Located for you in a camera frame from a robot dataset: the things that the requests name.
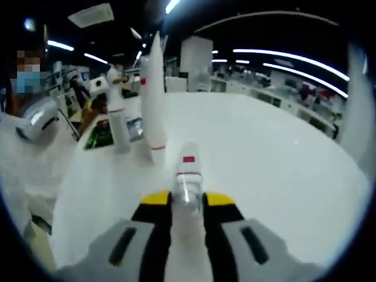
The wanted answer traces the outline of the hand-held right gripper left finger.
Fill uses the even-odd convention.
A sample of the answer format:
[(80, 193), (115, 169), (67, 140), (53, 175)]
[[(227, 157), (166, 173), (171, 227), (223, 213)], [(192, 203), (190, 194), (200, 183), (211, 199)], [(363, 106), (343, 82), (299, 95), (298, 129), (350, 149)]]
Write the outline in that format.
[(89, 245), (78, 263), (55, 274), (56, 281), (163, 281), (171, 245), (172, 196), (168, 190), (144, 197), (130, 219), (121, 219)]

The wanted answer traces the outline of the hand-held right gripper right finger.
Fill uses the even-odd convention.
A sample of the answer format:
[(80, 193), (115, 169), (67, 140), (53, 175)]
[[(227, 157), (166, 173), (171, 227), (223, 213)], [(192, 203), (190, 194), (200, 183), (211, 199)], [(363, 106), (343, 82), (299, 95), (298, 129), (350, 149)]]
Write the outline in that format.
[(203, 193), (203, 217), (214, 281), (316, 281), (322, 275), (260, 221), (246, 219), (225, 194)]

